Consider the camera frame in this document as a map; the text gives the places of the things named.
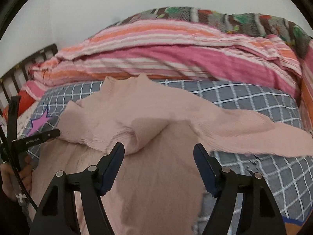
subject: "red fabric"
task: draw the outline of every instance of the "red fabric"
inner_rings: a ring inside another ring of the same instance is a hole
[[[20,103],[18,106],[18,117],[19,117],[35,102],[35,100],[32,97],[30,97],[30,95],[25,90],[21,90],[18,93],[18,95],[21,96]],[[3,111],[3,117],[5,118],[6,121],[8,110],[9,105],[6,106]]]

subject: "gray checkered bed sheet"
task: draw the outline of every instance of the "gray checkered bed sheet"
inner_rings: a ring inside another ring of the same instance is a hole
[[[254,110],[270,117],[275,122],[302,128],[299,110],[294,99],[279,90],[229,81],[155,81],[169,87],[185,89],[222,108]],[[39,118],[48,105],[49,115],[52,117],[40,131],[55,128],[68,101],[77,101],[99,91],[102,83],[102,81],[83,82],[48,90],[39,102],[32,119]],[[22,136],[25,136],[30,128],[29,122]],[[30,149],[29,153],[34,159],[40,158],[39,147]],[[228,166],[236,173],[249,175],[260,172],[263,174],[284,220],[291,219],[300,225],[310,213],[313,203],[313,159],[311,156],[298,158],[274,155],[246,156],[220,152],[218,149],[211,155],[217,158],[222,166]],[[204,192],[201,213],[193,226],[194,234],[202,233],[214,204],[215,198]],[[229,235],[236,233],[241,204],[242,195],[239,194]]]

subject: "pink striped blanket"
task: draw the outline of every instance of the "pink striped blanket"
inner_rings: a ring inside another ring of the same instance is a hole
[[[139,73],[152,79],[241,81],[280,89],[294,98],[302,78],[296,55],[276,35],[226,34],[168,19],[104,29],[30,69],[34,81],[46,87]]]

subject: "human hand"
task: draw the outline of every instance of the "human hand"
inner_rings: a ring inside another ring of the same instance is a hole
[[[28,155],[25,158],[25,162],[27,165],[19,172],[20,178],[26,188],[27,191],[30,191],[32,188],[32,166],[30,165],[32,158]],[[6,196],[16,201],[17,198],[15,196],[14,188],[12,186],[10,175],[14,175],[12,167],[9,163],[4,163],[0,165],[0,171],[2,176],[2,190],[6,194]]]

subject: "pink sweater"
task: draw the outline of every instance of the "pink sweater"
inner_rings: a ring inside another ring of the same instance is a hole
[[[60,138],[41,148],[32,197],[39,204],[58,170],[81,172],[122,142],[125,159],[102,197],[116,235],[191,234],[204,188],[192,155],[197,143],[207,151],[313,155],[313,140],[301,129],[254,111],[219,108],[145,75],[107,77],[98,93],[68,103],[58,128]],[[79,196],[76,207],[88,234]]]

